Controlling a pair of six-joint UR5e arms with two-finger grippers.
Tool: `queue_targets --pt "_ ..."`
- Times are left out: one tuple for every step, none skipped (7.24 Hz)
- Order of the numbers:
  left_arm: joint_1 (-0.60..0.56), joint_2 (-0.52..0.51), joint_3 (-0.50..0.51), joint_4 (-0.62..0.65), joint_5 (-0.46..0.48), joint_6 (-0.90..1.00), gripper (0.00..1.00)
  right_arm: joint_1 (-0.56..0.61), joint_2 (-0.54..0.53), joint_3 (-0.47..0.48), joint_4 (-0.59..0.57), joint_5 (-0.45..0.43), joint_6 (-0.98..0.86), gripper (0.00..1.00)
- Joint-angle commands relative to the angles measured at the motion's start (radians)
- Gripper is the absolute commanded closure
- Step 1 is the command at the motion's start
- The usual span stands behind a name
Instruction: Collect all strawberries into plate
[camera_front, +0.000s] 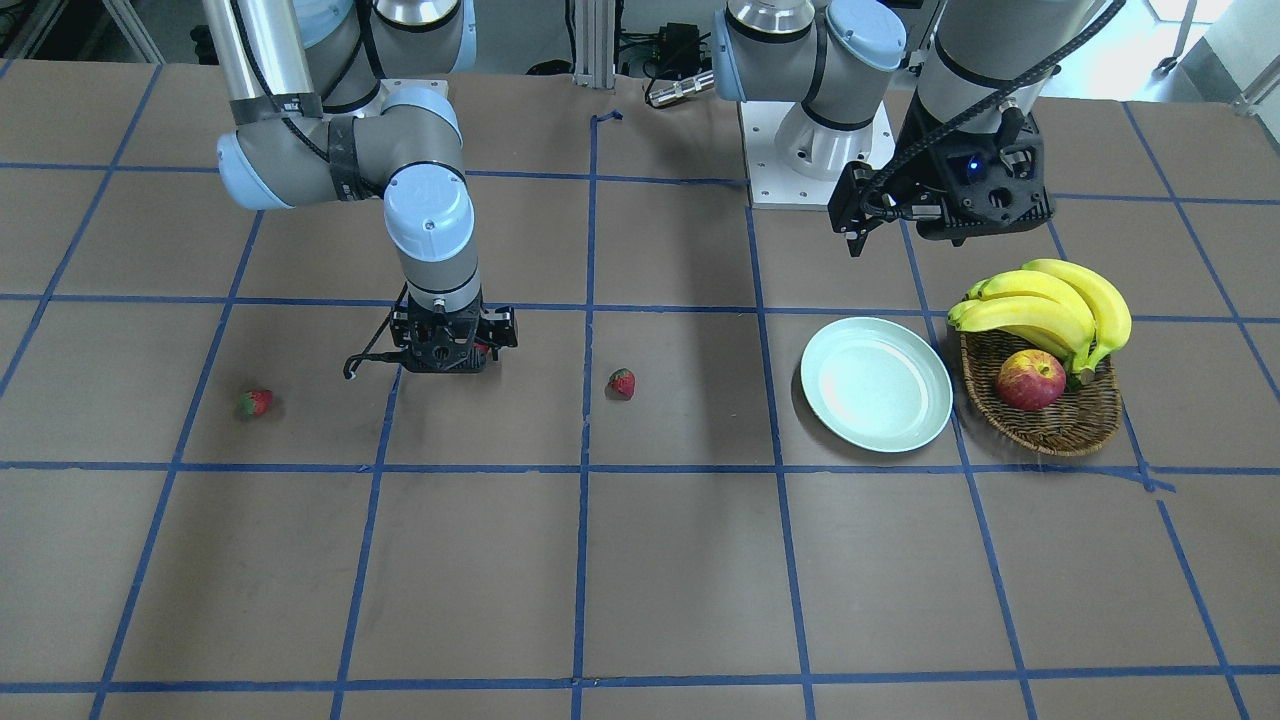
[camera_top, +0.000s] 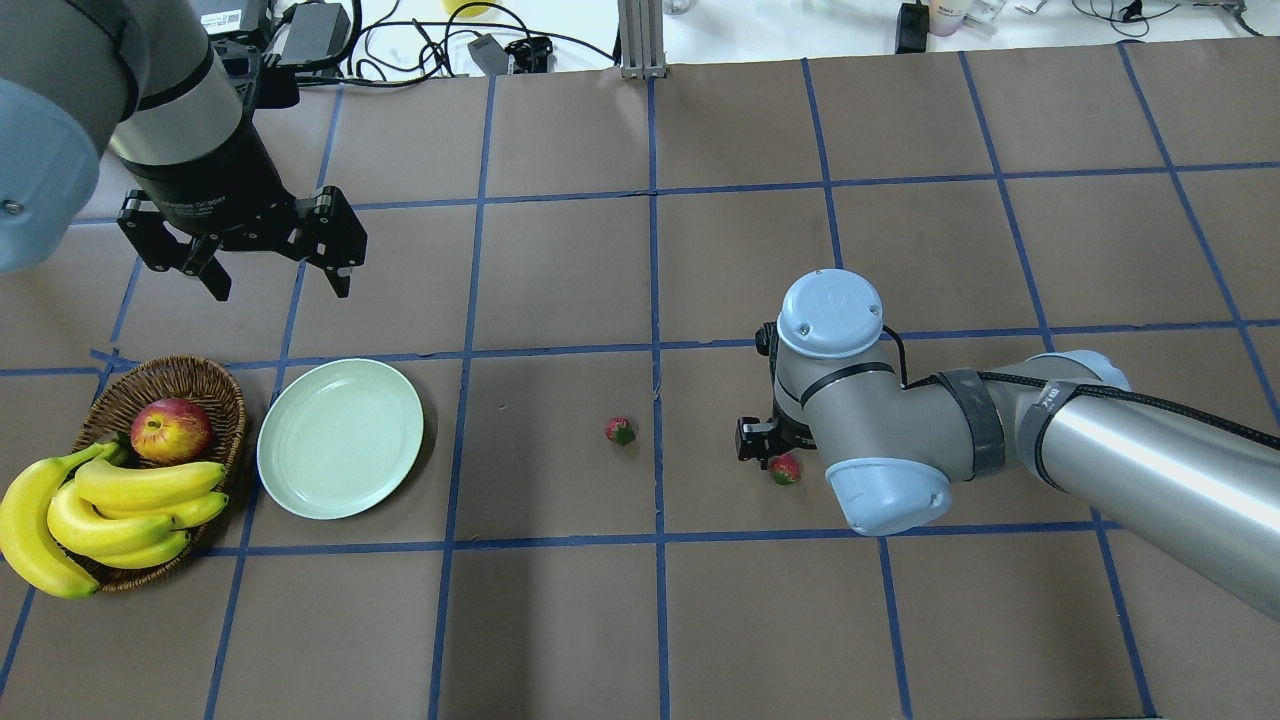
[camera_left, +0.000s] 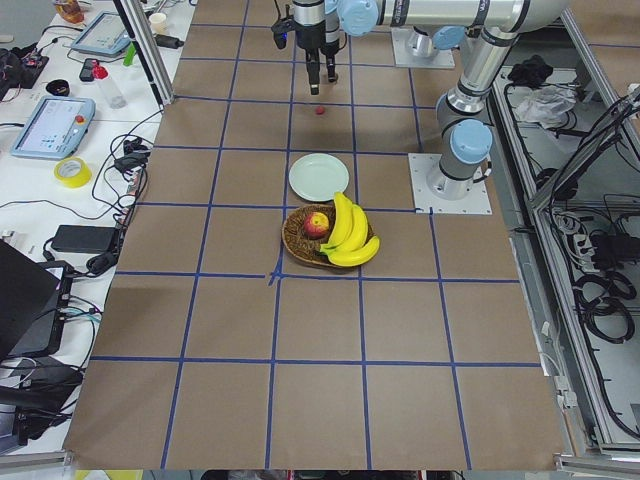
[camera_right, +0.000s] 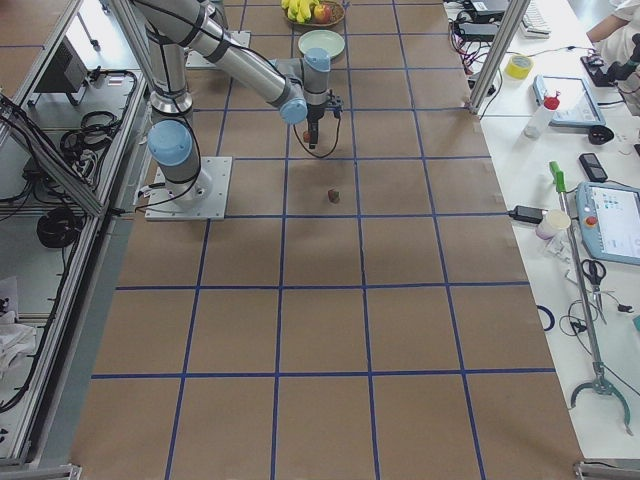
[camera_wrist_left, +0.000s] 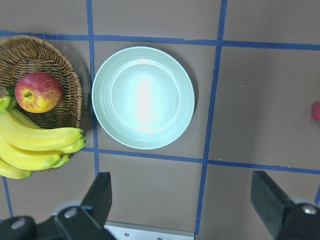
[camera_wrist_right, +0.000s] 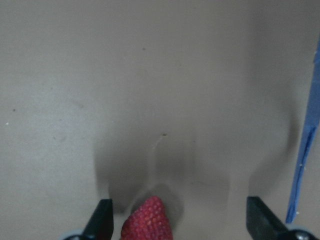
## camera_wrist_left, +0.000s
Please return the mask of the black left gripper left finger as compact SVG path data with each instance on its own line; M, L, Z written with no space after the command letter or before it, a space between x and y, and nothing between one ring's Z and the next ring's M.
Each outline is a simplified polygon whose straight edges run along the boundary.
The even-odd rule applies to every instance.
M109 172L99 172L84 196L80 206L103 227L112 206L112 184Z

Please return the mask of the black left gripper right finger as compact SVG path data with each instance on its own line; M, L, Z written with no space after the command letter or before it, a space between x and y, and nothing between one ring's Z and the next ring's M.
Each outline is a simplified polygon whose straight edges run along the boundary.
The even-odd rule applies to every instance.
M250 200L273 239L277 239L287 214L295 206L293 200L266 172L260 170L251 175Z

